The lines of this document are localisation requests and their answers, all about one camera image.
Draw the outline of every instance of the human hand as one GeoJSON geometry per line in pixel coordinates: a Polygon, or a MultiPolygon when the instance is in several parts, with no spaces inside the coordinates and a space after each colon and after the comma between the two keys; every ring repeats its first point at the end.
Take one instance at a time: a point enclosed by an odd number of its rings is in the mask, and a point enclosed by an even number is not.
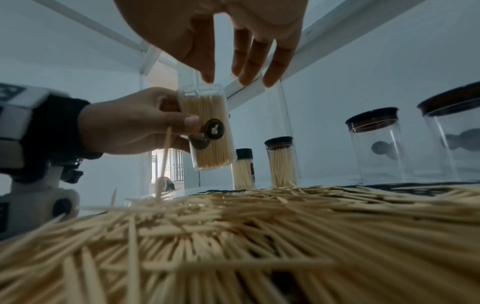
{"type": "Polygon", "coordinates": [[[190,152],[188,139],[202,120],[179,112],[177,93],[149,88],[120,99],[86,106],[78,117],[78,129],[89,152],[139,154],[164,147],[171,126],[171,148],[190,152]]]}
{"type": "Polygon", "coordinates": [[[308,0],[115,0],[125,21],[143,39],[215,78],[213,15],[228,13],[234,26],[232,73],[248,86],[277,47],[263,83],[271,87],[290,64],[308,0]]]}

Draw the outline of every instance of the empty jar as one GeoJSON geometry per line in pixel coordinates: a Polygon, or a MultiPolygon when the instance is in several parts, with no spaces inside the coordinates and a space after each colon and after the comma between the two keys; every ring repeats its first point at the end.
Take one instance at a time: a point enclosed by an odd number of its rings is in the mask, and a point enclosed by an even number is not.
{"type": "Polygon", "coordinates": [[[231,164],[234,190],[255,188],[254,154],[251,149],[237,149],[237,160],[231,164]]]}
{"type": "Polygon", "coordinates": [[[398,108],[381,108],[355,115],[345,122],[363,184],[414,180],[402,144],[397,112],[398,108]]]}
{"type": "Polygon", "coordinates": [[[265,141],[272,187],[296,186],[297,171],[293,137],[276,137],[265,141]]]}
{"type": "Polygon", "coordinates": [[[178,90],[180,109],[200,116],[203,127],[188,137],[193,166],[198,170],[228,166],[237,159],[222,85],[191,85],[178,90]]]}
{"type": "Polygon", "coordinates": [[[418,108],[445,177],[452,181],[480,180],[480,82],[433,96],[418,108]]]}

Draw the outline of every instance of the black lid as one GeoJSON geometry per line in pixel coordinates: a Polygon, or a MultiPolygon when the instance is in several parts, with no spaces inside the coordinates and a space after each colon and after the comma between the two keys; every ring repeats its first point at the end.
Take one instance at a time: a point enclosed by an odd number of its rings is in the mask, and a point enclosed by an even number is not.
{"type": "Polygon", "coordinates": [[[469,85],[459,87],[453,90],[443,92],[422,101],[418,104],[417,108],[420,109],[422,116],[442,116],[453,113],[458,113],[470,109],[480,107],[480,101],[475,99],[480,98],[480,82],[471,83],[469,85]],[[451,107],[443,109],[445,107],[457,105],[465,101],[472,101],[468,104],[459,105],[458,107],[451,107]]]}
{"type": "Polygon", "coordinates": [[[350,117],[347,119],[347,121],[345,121],[345,124],[348,126],[349,130],[355,130],[366,123],[372,123],[368,129],[369,131],[380,129],[392,124],[383,123],[385,120],[398,120],[398,111],[399,109],[395,107],[375,109],[350,117]]]}
{"type": "Polygon", "coordinates": [[[275,137],[265,141],[265,145],[267,148],[276,145],[292,145],[293,143],[294,138],[292,136],[275,137]]]}
{"type": "Polygon", "coordinates": [[[236,150],[236,156],[238,160],[241,159],[253,159],[254,154],[251,149],[245,148],[245,149],[237,149],[236,150]]]}

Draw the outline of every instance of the black sleeve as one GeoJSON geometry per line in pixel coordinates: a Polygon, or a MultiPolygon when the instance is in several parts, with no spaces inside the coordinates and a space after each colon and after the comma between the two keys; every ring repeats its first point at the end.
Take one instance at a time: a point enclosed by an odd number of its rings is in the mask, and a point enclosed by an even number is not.
{"type": "Polygon", "coordinates": [[[29,183],[42,178],[51,164],[100,158],[102,153],[89,153],[80,139],[79,114],[89,104],[81,99],[50,95],[33,110],[27,132],[20,141],[25,166],[3,173],[17,182],[29,183]]]}

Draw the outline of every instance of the wall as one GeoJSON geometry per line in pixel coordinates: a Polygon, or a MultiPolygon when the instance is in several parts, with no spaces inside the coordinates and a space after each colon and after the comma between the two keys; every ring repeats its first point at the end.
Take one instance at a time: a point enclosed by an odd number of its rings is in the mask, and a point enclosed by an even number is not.
{"type": "MultiPolygon", "coordinates": [[[[0,37],[0,82],[48,87],[91,102],[119,98],[141,88],[135,69],[1,9],[0,37]]],[[[83,205],[108,205],[115,187],[120,202],[147,194],[145,160],[148,156],[104,155],[100,160],[86,161],[81,166],[84,177],[72,188],[80,193],[83,205]]],[[[2,176],[0,193],[9,187],[9,179],[2,176]]]]}
{"type": "MultiPolygon", "coordinates": [[[[388,106],[400,109],[415,168],[436,168],[432,140],[416,106],[480,80],[479,14],[476,0],[426,0],[282,80],[302,178],[357,174],[345,120],[388,106]]],[[[326,33],[320,39],[319,45],[330,45],[339,37],[326,33]]],[[[228,68],[224,61],[217,70],[228,68]]],[[[253,148],[255,174],[264,181],[270,176],[263,142],[273,133],[267,104],[262,94],[231,111],[235,146],[253,148]]],[[[201,172],[201,185],[230,183],[229,173],[229,168],[201,172]]]]}

